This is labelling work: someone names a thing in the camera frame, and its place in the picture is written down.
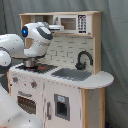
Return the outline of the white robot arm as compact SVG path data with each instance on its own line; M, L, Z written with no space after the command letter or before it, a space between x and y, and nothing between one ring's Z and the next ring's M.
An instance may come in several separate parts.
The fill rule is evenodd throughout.
M29 49L17 34L0 35L0 77L11 67L12 59L42 57L53 39L46 22L28 23L22 27L22 36L33 43ZM41 119L25 112L0 84L0 128L42 128Z

